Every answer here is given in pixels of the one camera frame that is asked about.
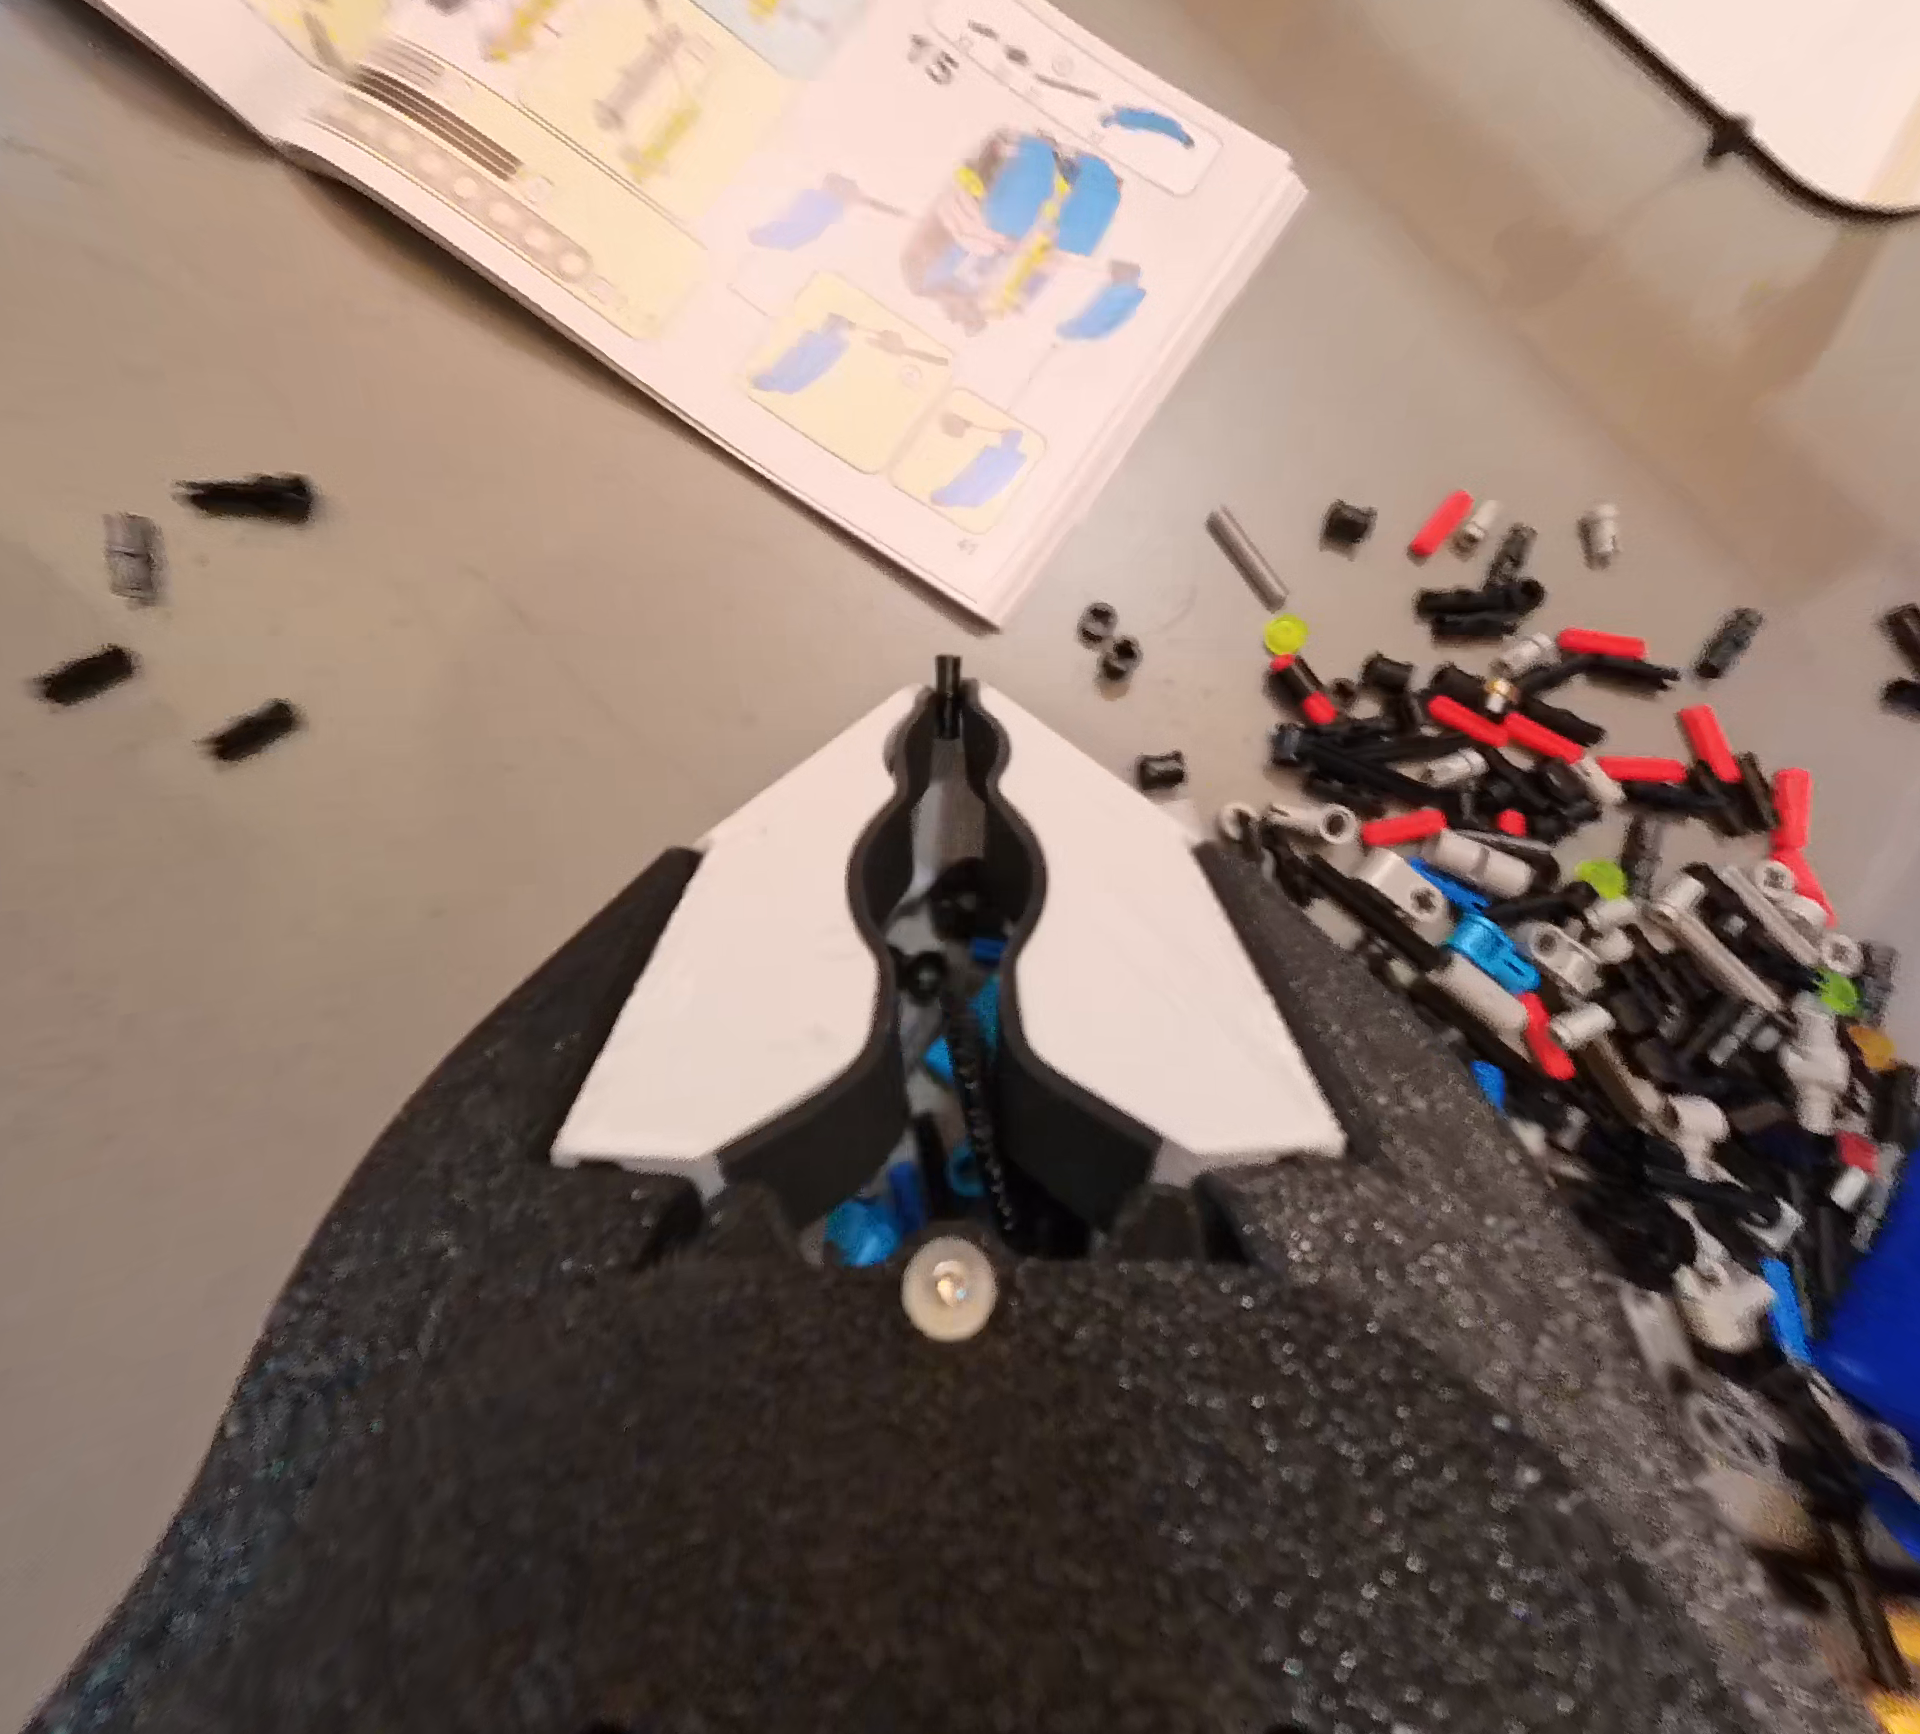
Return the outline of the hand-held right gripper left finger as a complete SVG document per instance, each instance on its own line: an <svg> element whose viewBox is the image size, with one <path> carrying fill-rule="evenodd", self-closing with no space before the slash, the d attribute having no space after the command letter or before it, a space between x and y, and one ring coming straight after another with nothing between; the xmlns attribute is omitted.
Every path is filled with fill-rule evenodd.
<svg viewBox="0 0 1920 1734"><path fill-rule="evenodd" d="M857 858L900 813L905 689L732 810L692 864L548 1149L555 1169L831 1210L909 1127L890 955Z"/></svg>

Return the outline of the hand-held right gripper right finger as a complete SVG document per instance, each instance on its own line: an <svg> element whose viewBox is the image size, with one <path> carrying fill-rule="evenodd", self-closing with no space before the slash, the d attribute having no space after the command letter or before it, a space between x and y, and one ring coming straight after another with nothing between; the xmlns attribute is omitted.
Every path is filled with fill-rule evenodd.
<svg viewBox="0 0 1920 1734"><path fill-rule="evenodd" d="M1020 898L998 996L1013 1160L1049 1195L1133 1195L1346 1133L1189 823L1006 693L972 687L971 779Z"/></svg>

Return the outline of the pile of building block parts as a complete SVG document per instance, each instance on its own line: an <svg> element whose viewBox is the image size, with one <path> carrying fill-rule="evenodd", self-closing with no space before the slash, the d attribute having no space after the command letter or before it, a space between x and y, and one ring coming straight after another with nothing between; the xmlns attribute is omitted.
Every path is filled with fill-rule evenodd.
<svg viewBox="0 0 1920 1734"><path fill-rule="evenodd" d="M1809 861L1813 776L1768 771L1712 706L1680 755L1610 753L1566 685L1667 703L1627 632L1537 632L1537 535L1415 596L1442 648L1306 659L1309 623L1234 512L1212 544L1264 619L1291 783L1216 839L1260 901L1356 955L1477 1084L1569 1219L1595 1293L1677 1410L1725 1525L1829 1610L1877 1731L1916 1731L1916 1561L1816 1385L1855 1267L1916 1154L1916 1062L1882 1031L1897 955L1838 927Z"/></svg>

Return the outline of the short black pin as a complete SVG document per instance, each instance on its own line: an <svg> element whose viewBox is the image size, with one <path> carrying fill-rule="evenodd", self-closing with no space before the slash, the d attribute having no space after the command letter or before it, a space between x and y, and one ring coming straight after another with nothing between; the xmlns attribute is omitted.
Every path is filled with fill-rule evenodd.
<svg viewBox="0 0 1920 1734"><path fill-rule="evenodd" d="M128 687L139 670L139 654L110 643L36 674L31 689L44 706L72 711Z"/></svg>
<svg viewBox="0 0 1920 1734"><path fill-rule="evenodd" d="M294 739L307 727L300 706L276 696L230 719L200 739L200 753L217 764L234 766L253 762L270 748Z"/></svg>
<svg viewBox="0 0 1920 1734"><path fill-rule="evenodd" d="M173 499L197 517L222 523L307 527L323 499L300 472L197 479L173 487Z"/></svg>

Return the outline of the building instruction booklet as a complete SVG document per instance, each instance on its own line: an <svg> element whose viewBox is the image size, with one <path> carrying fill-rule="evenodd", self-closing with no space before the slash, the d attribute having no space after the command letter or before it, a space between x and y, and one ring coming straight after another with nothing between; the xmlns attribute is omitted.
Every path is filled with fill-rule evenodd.
<svg viewBox="0 0 1920 1734"><path fill-rule="evenodd" d="M1001 626L1306 199L1044 0L87 0Z"/></svg>

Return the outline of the grey desk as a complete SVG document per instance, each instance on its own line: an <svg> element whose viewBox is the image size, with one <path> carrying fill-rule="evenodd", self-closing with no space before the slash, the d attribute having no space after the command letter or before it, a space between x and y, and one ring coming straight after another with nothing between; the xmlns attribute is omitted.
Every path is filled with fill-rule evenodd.
<svg viewBox="0 0 1920 1734"><path fill-rule="evenodd" d="M1548 620L1685 660L1815 774L1813 867L1916 1031L1916 217L1815 209L1573 0L1053 0L1309 205L986 632L80 0L5 0L5 1731L194 1483L329 1206L536 969L959 653L1095 760L1264 774L1254 596L1411 657L1453 488ZM305 475L305 527L197 479ZM105 517L157 523L114 599ZM82 706L36 674L109 645ZM227 766L267 700L305 727Z"/></svg>

